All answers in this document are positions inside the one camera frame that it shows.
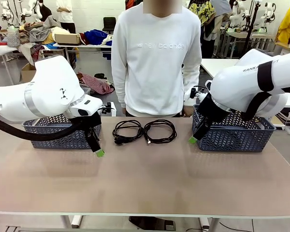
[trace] hose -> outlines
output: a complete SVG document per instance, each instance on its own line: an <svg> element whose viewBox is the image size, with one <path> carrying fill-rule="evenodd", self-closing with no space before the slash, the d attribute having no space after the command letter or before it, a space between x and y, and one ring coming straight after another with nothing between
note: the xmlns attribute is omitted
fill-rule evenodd
<svg viewBox="0 0 290 232"><path fill-rule="evenodd" d="M80 125L81 123L79 122L70 126L67 129L64 129L62 131L52 133L52 134L35 134L35 133L30 133L30 132L25 132L23 130L19 130L0 120L1 131L6 132L10 135L16 136L21 139L31 140L31 141L52 141L56 139L61 139L79 130Z"/></svg>

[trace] person's hand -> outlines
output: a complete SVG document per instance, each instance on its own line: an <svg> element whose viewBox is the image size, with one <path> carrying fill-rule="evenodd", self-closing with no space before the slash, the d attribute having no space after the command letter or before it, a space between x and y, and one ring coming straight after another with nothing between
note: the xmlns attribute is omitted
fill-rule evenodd
<svg viewBox="0 0 290 232"><path fill-rule="evenodd" d="M193 106L184 106L183 111L185 113L184 117L191 117L194 112L194 107Z"/></svg>

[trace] gray plastic basket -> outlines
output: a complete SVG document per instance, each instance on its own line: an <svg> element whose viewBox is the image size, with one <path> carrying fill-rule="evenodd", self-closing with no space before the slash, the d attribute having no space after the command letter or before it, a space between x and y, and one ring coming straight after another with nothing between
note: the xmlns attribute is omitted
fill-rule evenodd
<svg viewBox="0 0 290 232"><path fill-rule="evenodd" d="M22 125L27 132L49 134L64 130L72 124L64 115L58 115L26 121ZM97 136L100 135L101 127L101 125L98 125L94 128ZM46 142L31 141L31 143L34 148L43 149L90 149L85 139L84 132L80 130L77 130L62 139Z"/></svg>
<svg viewBox="0 0 290 232"><path fill-rule="evenodd" d="M195 106L192 131L196 131L202 116ZM200 150L224 152L262 152L276 128L265 118L255 116L245 122L241 113L231 113L222 122L214 123L209 132L197 141Z"/></svg>

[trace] gray floor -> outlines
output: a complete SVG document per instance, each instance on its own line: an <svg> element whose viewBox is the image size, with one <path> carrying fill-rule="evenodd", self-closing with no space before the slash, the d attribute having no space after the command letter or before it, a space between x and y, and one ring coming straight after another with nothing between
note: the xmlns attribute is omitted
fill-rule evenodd
<svg viewBox="0 0 290 232"><path fill-rule="evenodd" d="M0 58L0 86L9 85L7 72ZM15 81L19 80L20 69L26 64L26 60L13 60L9 62L10 72ZM111 62L102 58L99 54L81 53L78 60L76 72L80 71L86 74L94 75L95 73L104 73L105 76L112 81ZM201 73L200 85L203 85L209 75ZM122 115L120 112L120 104L117 101L115 93L101 96L104 103L112 101L116 103L118 109L117 115ZM285 131L274 132L271 143L290 163L290 136ZM199 222L195 218L171 218L175 220L178 231L185 231L188 228L199 228ZM222 223L241 230L252 230L251 220L249 219L223 219ZM5 226L22 226L22 227L48 227L62 228L62 223L59 216L15 216L15 215L0 215L0 232L5 231ZM290 232L290 219L277 220L254 220L255 232ZM128 222L127 217L89 217L86 216L82 222L82 228L97 228L97 229L135 229ZM230 231L219 225L220 232Z"/></svg>

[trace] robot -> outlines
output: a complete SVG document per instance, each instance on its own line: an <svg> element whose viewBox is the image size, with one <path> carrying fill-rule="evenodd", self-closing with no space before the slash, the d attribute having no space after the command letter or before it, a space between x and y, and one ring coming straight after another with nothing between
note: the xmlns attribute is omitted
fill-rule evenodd
<svg viewBox="0 0 290 232"><path fill-rule="evenodd" d="M35 67L37 71L30 83L0 87L0 116L19 122L64 114L72 126L54 134L40 135L0 121L0 130L33 141L51 141L81 130L92 151L103 156L93 129L101 124L98 111L103 108L102 101L84 94L74 70L63 56L39 60Z"/></svg>
<svg viewBox="0 0 290 232"><path fill-rule="evenodd" d="M268 24L272 23L275 20L275 11L276 11L276 4L272 2L267 2L265 4L266 10L264 16L261 17L263 23L259 29L260 33L267 33L267 26Z"/></svg>
<svg viewBox="0 0 290 232"><path fill-rule="evenodd" d="M0 130L22 139L51 141L76 130L85 132L93 152L103 156L94 127L101 124L102 101L85 95L78 78L63 56L35 63L36 74L30 83L0 87L0 116L10 121L26 121L64 114L72 126L54 134L33 134L0 121ZM205 88L192 88L184 99L198 98L198 113L203 119L193 135L203 138L214 122L221 122L230 112L242 112L243 120L254 115L271 117L280 112L290 93L290 54L270 57L250 50L238 63L219 72Z"/></svg>
<svg viewBox="0 0 290 232"><path fill-rule="evenodd" d="M21 21L25 22L26 17L32 16L36 22L40 22L42 18L42 14L40 11L40 7L43 6L43 0L29 0L28 7L29 10L26 8L22 9Z"/></svg>
<svg viewBox="0 0 290 232"><path fill-rule="evenodd" d="M190 95L201 101L198 113L203 116L191 138L193 142L232 111L242 112L246 121L280 112L288 100L285 93L290 93L290 54L270 57L252 49L235 66L223 69L205 85L208 93L193 88Z"/></svg>
<svg viewBox="0 0 290 232"><path fill-rule="evenodd" d="M6 20L8 23L8 27L10 27L13 25L13 20L14 20L14 13L10 8L10 3L9 3L9 1L2 1L1 6L3 8L2 14L1 14L2 20Z"/></svg>
<svg viewBox="0 0 290 232"><path fill-rule="evenodd" d="M236 31L236 22L243 17L246 19L247 23L250 22L250 14L249 10L246 9L244 6L244 1L246 0L237 0L233 4L232 8L232 16L230 16L230 27L228 32L235 32Z"/></svg>

